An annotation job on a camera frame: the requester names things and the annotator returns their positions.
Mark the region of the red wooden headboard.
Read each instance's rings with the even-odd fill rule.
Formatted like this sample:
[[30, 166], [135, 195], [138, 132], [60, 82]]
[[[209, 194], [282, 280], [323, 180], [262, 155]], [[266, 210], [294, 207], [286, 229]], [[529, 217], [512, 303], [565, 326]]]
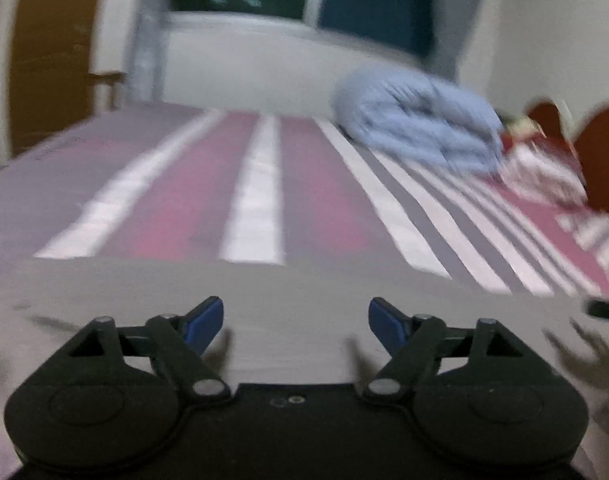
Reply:
[[609, 103], [599, 107], [584, 123], [571, 146], [585, 176], [589, 208], [609, 214]]

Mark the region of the red folded cloth pile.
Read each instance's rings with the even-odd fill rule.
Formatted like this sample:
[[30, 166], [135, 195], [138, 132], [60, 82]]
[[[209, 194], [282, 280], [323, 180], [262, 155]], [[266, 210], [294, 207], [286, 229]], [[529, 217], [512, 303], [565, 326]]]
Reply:
[[501, 132], [502, 148], [505, 154], [510, 153], [519, 144], [544, 138], [541, 126], [528, 116], [511, 119], [504, 124]]

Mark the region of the folded white pink blanket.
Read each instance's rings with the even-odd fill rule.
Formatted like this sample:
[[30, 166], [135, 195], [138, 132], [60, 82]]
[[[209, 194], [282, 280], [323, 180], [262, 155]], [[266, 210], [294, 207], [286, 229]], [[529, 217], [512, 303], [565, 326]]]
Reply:
[[499, 179], [506, 188], [533, 202], [575, 208], [588, 200], [576, 154], [544, 138], [510, 148], [499, 168]]

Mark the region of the wooden chair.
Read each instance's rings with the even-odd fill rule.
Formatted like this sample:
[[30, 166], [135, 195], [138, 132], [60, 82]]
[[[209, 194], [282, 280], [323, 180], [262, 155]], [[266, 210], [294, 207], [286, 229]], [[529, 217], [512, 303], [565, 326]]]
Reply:
[[88, 88], [88, 114], [96, 114], [96, 95], [97, 87], [106, 87], [106, 108], [107, 110], [118, 110], [120, 90], [119, 88], [126, 81], [126, 73], [119, 70], [112, 70], [104, 73], [89, 73], [86, 75], [86, 88]]

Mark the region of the grey pants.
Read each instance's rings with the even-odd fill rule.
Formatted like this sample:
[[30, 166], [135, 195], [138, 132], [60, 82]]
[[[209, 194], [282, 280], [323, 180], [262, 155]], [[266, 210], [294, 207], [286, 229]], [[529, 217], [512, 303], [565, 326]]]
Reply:
[[585, 396], [590, 426], [575, 463], [591, 479], [609, 479], [609, 323], [586, 315], [579, 297], [494, 294], [415, 271], [374, 278], [116, 258], [29, 259], [0, 278], [0, 479], [18, 466], [3, 429], [4, 403], [61, 344], [101, 315], [136, 325], [184, 313], [209, 296], [224, 301], [225, 327], [207, 359], [234, 385], [363, 384], [386, 359], [367, 327], [375, 296], [454, 326], [495, 318]]

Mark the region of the folded light blue duvet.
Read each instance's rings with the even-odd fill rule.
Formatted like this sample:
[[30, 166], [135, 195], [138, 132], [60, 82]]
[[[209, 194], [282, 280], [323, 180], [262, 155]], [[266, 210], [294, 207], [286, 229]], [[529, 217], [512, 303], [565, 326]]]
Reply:
[[367, 66], [333, 95], [337, 125], [355, 142], [400, 160], [457, 174], [493, 174], [502, 122], [478, 94], [420, 70]]

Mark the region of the grey curtain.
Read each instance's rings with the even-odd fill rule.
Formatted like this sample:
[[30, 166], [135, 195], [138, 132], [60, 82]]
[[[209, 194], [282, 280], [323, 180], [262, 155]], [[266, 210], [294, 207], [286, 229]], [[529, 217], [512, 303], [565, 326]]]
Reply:
[[457, 64], [475, 25], [481, 0], [431, 0], [433, 45], [425, 68], [439, 77], [457, 78]]
[[171, 1], [138, 0], [126, 78], [126, 97], [131, 103], [160, 99], [167, 14]]

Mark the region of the striped pillow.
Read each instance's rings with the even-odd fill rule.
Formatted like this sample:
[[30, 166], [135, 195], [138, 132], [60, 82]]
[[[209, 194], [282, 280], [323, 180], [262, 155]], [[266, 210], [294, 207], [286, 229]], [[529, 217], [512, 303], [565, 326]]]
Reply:
[[609, 275], [609, 214], [582, 210], [559, 214], [556, 221], [576, 244], [589, 252]]

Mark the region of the brown wooden door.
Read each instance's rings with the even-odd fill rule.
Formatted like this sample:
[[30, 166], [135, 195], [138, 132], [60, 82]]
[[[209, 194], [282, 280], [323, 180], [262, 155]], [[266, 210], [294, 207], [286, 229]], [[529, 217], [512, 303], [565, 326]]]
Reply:
[[19, 0], [8, 72], [8, 136], [18, 156], [91, 115], [98, 0]]

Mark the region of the striped pink grey bed sheet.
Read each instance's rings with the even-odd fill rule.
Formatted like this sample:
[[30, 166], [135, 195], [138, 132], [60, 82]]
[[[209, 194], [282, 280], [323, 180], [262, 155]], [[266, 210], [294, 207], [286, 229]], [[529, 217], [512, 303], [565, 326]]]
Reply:
[[222, 260], [609, 297], [567, 212], [371, 153], [322, 119], [135, 107], [0, 171], [0, 276], [32, 257]]

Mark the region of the grey left curtain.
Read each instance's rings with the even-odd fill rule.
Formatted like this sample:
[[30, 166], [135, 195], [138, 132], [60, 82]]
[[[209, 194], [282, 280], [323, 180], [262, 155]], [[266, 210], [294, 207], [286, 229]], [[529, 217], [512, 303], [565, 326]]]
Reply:
[[171, 1], [138, 0], [126, 78], [126, 97], [131, 103], [160, 99], [167, 14]]

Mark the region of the grey right curtain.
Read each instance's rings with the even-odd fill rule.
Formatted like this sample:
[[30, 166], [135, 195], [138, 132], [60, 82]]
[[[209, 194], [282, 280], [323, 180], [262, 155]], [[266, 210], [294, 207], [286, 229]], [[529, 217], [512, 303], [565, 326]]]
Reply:
[[481, 0], [431, 0], [433, 45], [425, 68], [439, 77], [457, 78], [457, 64], [475, 25]]

